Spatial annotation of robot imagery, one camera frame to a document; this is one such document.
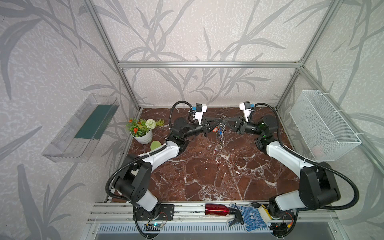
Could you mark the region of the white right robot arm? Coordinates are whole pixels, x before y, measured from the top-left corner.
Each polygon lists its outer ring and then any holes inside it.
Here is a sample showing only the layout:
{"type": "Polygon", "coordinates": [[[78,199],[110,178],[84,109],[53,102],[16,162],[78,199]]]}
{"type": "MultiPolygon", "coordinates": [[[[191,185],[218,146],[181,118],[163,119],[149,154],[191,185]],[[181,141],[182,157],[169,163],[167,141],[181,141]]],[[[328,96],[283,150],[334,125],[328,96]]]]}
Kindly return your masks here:
{"type": "Polygon", "coordinates": [[[318,209],[341,211],[354,207],[360,199],[360,192],[356,184],[347,176],[332,169],[329,164],[305,158],[287,147],[281,138],[279,116],[270,105],[263,104],[272,110],[273,115],[264,116],[257,123],[253,122],[253,113],[258,106],[260,104],[252,105],[244,102],[241,105],[244,117],[225,118],[221,122],[239,135],[256,135],[255,144],[261,152],[279,161],[299,177],[298,190],[270,198],[267,206],[269,214],[276,217],[288,210],[297,212],[318,209]],[[341,199],[336,177],[347,182],[354,192],[352,200],[341,206],[332,205],[341,199]]]}

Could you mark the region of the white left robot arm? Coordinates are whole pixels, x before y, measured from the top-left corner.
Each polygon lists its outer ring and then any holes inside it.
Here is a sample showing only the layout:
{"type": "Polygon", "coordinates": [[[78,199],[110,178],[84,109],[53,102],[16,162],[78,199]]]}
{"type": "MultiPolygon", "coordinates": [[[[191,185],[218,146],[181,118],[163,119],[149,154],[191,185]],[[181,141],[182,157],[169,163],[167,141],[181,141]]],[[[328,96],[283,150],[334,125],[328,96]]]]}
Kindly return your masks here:
{"type": "Polygon", "coordinates": [[[126,160],[107,180],[105,186],[107,195],[129,202],[148,214],[158,215],[161,202],[148,190],[151,174],[165,162],[180,156],[189,144],[189,137],[207,135],[223,122],[222,118],[204,117],[206,111],[207,106],[204,104],[192,106],[186,101],[176,102],[171,107],[170,134],[165,143],[153,151],[126,160]],[[193,118],[191,122],[182,117],[172,120],[173,111],[179,104],[186,104],[189,107],[188,117],[193,118]]]}

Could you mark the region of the green garden trowel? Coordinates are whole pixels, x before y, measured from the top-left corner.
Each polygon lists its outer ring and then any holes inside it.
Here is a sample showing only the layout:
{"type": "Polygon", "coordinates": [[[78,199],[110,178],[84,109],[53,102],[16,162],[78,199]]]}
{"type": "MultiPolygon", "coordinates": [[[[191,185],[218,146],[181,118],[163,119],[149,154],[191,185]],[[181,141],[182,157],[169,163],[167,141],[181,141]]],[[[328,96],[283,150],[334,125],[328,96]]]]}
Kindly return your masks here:
{"type": "Polygon", "coordinates": [[[160,148],[161,146],[162,146],[162,143],[161,143],[161,142],[159,142],[159,141],[153,141],[153,142],[151,143],[150,148],[151,148],[151,151],[154,151],[154,150],[160,148]]]}

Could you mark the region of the potted artificial flower plant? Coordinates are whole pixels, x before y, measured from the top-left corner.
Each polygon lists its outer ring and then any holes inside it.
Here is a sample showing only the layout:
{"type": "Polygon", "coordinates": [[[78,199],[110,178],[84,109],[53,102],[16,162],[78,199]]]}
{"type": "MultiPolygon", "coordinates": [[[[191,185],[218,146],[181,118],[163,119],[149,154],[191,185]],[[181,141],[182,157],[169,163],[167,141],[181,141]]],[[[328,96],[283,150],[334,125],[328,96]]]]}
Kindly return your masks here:
{"type": "Polygon", "coordinates": [[[165,121],[162,119],[157,121],[154,119],[130,119],[126,128],[137,142],[146,145],[153,139],[153,130],[157,127],[162,127],[164,124],[165,121]]]}

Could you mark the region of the aluminium frame crossbar back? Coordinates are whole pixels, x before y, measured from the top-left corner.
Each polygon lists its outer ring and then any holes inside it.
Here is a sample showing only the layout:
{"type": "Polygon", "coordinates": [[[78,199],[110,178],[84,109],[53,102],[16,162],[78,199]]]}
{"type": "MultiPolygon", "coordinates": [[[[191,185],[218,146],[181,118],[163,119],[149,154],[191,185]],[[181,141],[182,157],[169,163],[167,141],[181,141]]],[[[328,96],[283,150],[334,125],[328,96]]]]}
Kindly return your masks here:
{"type": "Polygon", "coordinates": [[[299,68],[298,61],[248,61],[248,62],[208,62],[208,61],[122,61],[122,69],[129,68],[299,68]]]}

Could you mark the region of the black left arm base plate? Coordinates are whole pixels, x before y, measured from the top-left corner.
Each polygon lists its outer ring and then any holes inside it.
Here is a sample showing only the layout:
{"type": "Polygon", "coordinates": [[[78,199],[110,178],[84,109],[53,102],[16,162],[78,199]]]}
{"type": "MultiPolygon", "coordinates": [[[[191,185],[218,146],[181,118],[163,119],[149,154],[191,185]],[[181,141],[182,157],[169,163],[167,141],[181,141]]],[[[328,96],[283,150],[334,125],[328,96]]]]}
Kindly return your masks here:
{"type": "Polygon", "coordinates": [[[144,208],[134,207],[134,214],[138,221],[149,221],[152,219],[160,221],[173,220],[175,213],[175,205],[173,204],[159,204],[156,205],[152,211],[146,211],[144,208]]]}

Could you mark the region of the clear plastic wall shelf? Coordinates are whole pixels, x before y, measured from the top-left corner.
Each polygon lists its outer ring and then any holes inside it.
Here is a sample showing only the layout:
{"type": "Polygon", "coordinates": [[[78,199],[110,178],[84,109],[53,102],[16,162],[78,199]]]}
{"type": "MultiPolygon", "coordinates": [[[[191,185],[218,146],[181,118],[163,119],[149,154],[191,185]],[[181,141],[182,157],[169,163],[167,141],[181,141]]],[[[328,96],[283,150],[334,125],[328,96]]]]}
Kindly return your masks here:
{"type": "Polygon", "coordinates": [[[42,155],[54,163],[86,163],[119,106],[117,97],[90,94],[42,155]]]}

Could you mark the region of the aluminium frame post right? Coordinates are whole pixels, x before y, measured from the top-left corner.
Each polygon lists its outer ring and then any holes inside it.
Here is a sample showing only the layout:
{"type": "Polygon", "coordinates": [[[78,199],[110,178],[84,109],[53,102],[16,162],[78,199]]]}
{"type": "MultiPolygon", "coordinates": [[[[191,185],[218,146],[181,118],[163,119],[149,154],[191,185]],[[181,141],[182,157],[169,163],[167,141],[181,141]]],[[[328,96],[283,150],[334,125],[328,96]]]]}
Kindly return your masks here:
{"type": "Polygon", "coordinates": [[[330,26],[333,18],[336,16],[342,3],[343,3],[342,0],[331,1],[330,5],[329,5],[327,11],[325,12],[325,15],[322,18],[317,30],[315,31],[308,47],[306,48],[303,56],[300,59],[300,66],[295,68],[295,71],[294,71],[293,75],[291,76],[288,85],[286,86],[282,96],[280,97],[280,99],[276,105],[277,110],[283,105],[284,100],[287,98],[288,93],[292,89],[294,83],[296,82],[296,80],[299,76],[300,70],[306,65],[307,61],[309,60],[309,58],[312,55],[313,51],[315,50],[316,46],[320,42],[325,31],[330,26]]]}

